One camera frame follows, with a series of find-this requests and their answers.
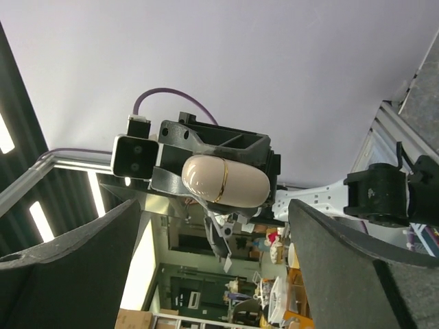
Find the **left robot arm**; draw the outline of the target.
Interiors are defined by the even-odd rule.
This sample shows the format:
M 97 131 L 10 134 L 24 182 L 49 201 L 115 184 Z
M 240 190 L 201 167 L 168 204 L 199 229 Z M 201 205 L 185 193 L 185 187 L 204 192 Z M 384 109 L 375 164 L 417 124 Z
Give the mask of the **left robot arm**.
M 334 184 L 288 191 L 278 187 L 281 157 L 265 134 L 201 123 L 183 112 L 161 123 L 158 141 L 163 152 L 151 188 L 193 199 L 208 212 L 287 221 L 297 199 L 330 217 L 438 225 L 438 163 L 426 155 L 412 161 L 402 144 L 394 165 L 375 163 Z

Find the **pink earbud charging case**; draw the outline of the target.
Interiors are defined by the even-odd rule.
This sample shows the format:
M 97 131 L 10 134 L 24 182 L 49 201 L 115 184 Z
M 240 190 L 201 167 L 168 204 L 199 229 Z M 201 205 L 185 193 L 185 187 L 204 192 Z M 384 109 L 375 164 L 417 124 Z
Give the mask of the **pink earbud charging case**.
M 258 208 L 270 194 L 270 181 L 261 170 L 248 164 L 195 155 L 182 167 L 182 183 L 206 202 L 236 208 Z

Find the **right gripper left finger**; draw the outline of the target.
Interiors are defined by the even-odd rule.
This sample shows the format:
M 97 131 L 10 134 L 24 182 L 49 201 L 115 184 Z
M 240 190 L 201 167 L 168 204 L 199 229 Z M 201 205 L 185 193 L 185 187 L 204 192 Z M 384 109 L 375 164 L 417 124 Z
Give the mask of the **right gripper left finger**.
M 1 258 L 2 328 L 114 328 L 141 218 L 131 199 Z

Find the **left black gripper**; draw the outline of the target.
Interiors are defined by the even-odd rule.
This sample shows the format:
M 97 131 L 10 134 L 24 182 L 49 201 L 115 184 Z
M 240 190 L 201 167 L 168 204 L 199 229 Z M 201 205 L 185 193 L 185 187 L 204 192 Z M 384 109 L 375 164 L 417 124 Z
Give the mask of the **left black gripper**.
M 270 208 L 275 201 L 281 157 L 271 146 L 266 134 L 237 130 L 199 122 L 195 115 L 180 113 L 177 121 L 161 123 L 158 141 L 163 145 L 160 162 L 153 168 L 150 188 L 177 197 L 192 198 L 203 207 L 208 217 L 237 213 L 246 219 Z M 234 160 L 264 172 L 270 181 L 270 194 L 258 208 L 240 208 L 216 204 L 191 193 L 182 182 L 182 167 L 195 155 Z

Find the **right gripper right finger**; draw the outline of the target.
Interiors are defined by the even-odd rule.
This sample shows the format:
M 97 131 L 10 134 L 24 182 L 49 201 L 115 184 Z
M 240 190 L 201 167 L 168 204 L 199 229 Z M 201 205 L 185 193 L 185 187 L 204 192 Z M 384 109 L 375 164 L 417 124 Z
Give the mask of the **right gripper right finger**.
M 288 219 L 316 328 L 437 328 L 438 259 L 293 199 Z

